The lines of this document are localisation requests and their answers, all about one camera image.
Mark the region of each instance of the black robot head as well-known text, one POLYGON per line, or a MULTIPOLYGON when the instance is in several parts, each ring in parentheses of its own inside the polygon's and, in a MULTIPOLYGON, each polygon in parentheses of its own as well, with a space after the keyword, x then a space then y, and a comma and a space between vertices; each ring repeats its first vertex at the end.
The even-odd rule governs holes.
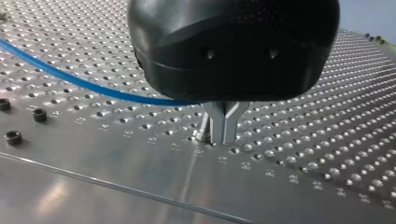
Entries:
POLYGON ((308 91, 338 23, 338 0, 132 0, 128 8, 148 83, 190 101, 275 101, 308 91))

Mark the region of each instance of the black nut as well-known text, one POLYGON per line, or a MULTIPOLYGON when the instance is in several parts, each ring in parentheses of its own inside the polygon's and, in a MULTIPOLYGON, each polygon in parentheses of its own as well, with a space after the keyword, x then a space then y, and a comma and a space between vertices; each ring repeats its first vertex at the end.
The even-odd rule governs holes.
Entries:
POLYGON ((47 120, 47 112, 44 109, 38 108, 33 111, 33 119, 37 122, 44 122, 47 120))
POLYGON ((10 146, 16 146, 19 145, 22 142, 22 135, 18 131, 10 131, 7 132, 4 135, 4 138, 6 138, 7 143, 10 146))
POLYGON ((0 111, 8 111, 11 109, 11 103, 8 99, 0 99, 0 111))

